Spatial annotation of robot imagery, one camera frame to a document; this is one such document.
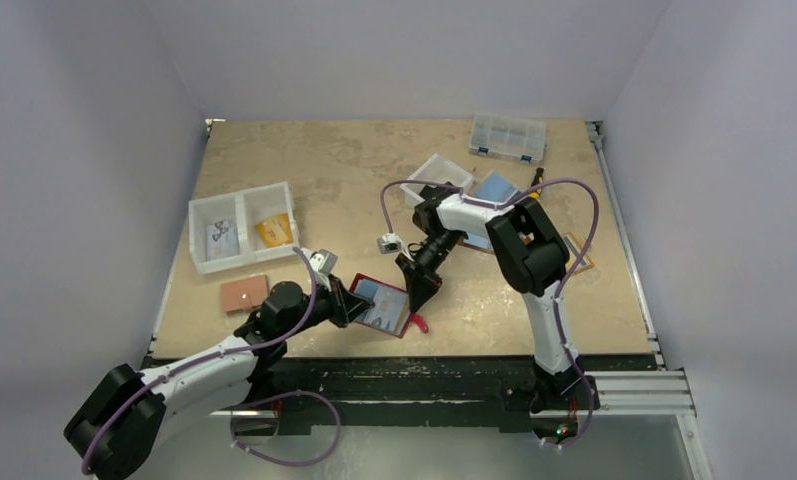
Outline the white two-compartment bin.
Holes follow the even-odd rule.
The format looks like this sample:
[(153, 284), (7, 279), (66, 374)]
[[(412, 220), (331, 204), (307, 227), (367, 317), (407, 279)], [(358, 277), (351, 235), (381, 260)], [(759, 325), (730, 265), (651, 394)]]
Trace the white two-compartment bin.
[[(255, 224), (268, 216), (280, 213), (289, 215), (294, 243), (276, 248), (266, 248), (255, 231)], [(239, 254), (225, 259), (207, 261), (205, 227), (207, 224), (222, 219), (233, 219), (236, 223)], [(200, 275), (288, 257), (299, 245), (300, 234), (294, 215), (294, 200), (287, 182), (273, 183), (189, 202), (188, 247), (195, 269)]]

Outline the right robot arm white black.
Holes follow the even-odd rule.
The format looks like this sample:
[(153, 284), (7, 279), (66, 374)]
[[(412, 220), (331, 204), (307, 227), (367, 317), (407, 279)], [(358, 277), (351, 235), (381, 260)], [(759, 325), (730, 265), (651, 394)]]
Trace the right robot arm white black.
[(411, 312), (418, 312), (441, 288), (438, 268), (468, 235), (491, 243), (499, 270), (525, 304), (534, 343), (533, 413), (583, 403), (589, 412), (597, 393), (582, 368), (569, 333), (562, 296), (571, 273), (570, 252), (537, 200), (522, 196), (504, 204), (464, 195), (451, 184), (423, 184), (427, 195), (414, 208), (413, 224), (425, 239), (415, 248), (394, 232), (380, 239), (384, 253), (395, 252), (409, 294)]

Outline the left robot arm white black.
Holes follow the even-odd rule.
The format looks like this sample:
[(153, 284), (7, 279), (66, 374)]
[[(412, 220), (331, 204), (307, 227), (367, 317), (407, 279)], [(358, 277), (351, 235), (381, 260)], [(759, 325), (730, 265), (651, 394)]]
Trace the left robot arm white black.
[(126, 479), (154, 447), (191, 422), (226, 407), (266, 405), (272, 382), (265, 374), (286, 354), (288, 338), (325, 321), (344, 328), (373, 305), (333, 275), (311, 294), (295, 282), (280, 282), (213, 347), (161, 367), (109, 370), (63, 435), (80, 456), (83, 474)]

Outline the open brown card holder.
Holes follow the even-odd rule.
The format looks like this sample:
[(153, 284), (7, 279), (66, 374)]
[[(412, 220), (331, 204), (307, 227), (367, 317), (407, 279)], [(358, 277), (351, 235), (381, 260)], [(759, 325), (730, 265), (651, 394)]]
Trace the open brown card holder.
[(460, 246), (480, 251), (486, 254), (493, 254), (494, 249), (490, 240), (483, 235), (476, 235), (471, 232), (466, 232), (462, 239), (458, 241)]

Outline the small white square bin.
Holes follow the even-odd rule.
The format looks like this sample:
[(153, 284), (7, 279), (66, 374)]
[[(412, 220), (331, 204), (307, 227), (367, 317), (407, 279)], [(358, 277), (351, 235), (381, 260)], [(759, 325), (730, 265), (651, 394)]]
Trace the small white square bin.
[[(438, 184), (450, 183), (469, 190), (476, 177), (468, 170), (457, 165), (446, 157), (434, 154), (408, 177), (409, 180), (424, 180)], [(405, 204), (414, 207), (423, 201), (421, 192), (424, 185), (402, 184), (399, 188), (404, 192)]]

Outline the yellow black screwdriver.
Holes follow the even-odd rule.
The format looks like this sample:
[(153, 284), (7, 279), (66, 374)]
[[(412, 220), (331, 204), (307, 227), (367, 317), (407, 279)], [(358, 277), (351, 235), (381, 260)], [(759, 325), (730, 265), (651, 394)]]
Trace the yellow black screwdriver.
[(542, 193), (541, 185), (544, 183), (545, 169), (537, 167), (530, 185), (530, 197), (538, 200)]

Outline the open tan card holder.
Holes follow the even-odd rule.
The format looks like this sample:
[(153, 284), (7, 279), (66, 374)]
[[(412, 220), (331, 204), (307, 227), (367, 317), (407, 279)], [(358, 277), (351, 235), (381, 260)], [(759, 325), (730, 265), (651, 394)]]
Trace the open tan card holder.
[(562, 239), (570, 252), (570, 261), (567, 263), (567, 267), (575, 266), (574, 275), (584, 273), (595, 267), (593, 259), (588, 253), (583, 252), (584, 242), (581, 239), (571, 232), (567, 232)]

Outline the clear plastic organizer box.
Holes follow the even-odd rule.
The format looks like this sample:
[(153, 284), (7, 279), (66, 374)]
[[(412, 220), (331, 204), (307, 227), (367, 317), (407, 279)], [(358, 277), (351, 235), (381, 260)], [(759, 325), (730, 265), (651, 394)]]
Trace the clear plastic organizer box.
[(539, 164), (547, 146), (547, 125), (535, 119), (476, 113), (469, 139), (472, 154)]

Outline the grey card in bin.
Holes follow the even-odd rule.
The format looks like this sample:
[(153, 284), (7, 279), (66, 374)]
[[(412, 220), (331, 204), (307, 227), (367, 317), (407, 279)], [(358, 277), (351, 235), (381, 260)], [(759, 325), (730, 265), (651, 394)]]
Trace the grey card in bin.
[(237, 226), (233, 219), (222, 219), (207, 224), (206, 260), (215, 261), (239, 254)]

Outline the open blue card holder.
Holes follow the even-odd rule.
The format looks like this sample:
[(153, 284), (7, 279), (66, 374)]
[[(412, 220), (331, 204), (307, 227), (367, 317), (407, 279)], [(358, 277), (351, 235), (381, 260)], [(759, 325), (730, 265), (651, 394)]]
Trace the open blue card holder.
[(473, 190), (472, 196), (493, 203), (507, 203), (522, 193), (515, 184), (498, 173), (488, 174)]

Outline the closed pink-brown card holder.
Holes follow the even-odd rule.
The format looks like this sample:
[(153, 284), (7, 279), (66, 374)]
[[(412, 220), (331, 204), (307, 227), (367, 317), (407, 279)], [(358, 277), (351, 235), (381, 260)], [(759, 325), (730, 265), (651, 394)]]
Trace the closed pink-brown card holder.
[(220, 305), (225, 314), (251, 312), (260, 307), (268, 297), (269, 283), (266, 275), (254, 275), (220, 286)]

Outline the aluminium frame rail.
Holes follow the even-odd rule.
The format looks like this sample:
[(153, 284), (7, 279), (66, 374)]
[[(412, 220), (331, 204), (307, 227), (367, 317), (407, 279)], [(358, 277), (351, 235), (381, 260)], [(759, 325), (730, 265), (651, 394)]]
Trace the aluminium frame rail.
[(646, 335), (649, 351), (641, 354), (588, 354), (586, 373), (598, 394), (597, 415), (693, 415), (694, 400), (685, 372), (670, 370), (658, 336)]

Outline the red card holder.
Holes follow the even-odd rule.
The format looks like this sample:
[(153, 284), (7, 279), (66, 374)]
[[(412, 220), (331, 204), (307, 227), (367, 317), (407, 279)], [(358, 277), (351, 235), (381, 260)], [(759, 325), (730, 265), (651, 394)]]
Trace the red card holder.
[(371, 309), (354, 320), (355, 323), (396, 338), (403, 338), (410, 326), (417, 327), (424, 335), (430, 333), (427, 322), (410, 312), (409, 295), (405, 290), (357, 273), (350, 291), (373, 303)]

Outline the orange card in bin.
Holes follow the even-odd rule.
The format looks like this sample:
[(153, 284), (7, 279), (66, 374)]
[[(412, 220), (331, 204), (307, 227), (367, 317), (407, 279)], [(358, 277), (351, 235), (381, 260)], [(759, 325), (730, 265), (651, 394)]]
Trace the orange card in bin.
[(287, 213), (274, 214), (255, 224), (255, 231), (266, 248), (294, 243), (294, 234)]

